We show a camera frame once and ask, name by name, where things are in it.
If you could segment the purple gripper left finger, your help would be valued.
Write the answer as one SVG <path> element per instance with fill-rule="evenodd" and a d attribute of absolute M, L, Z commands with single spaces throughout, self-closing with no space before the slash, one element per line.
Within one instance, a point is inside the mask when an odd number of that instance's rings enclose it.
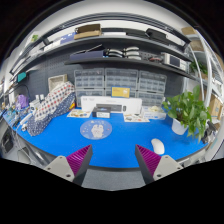
<path fill-rule="evenodd" d="M 81 186 L 92 155 L 92 145 L 88 145 L 67 157 L 56 157 L 44 170 Z"/>

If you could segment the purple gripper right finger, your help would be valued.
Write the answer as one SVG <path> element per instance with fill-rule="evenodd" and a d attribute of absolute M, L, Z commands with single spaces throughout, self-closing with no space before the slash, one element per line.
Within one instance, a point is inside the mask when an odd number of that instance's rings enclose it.
<path fill-rule="evenodd" d="M 143 180 L 146 184 L 159 180 L 182 169 L 182 166 L 169 155 L 160 156 L 140 145 L 135 146 Z"/>

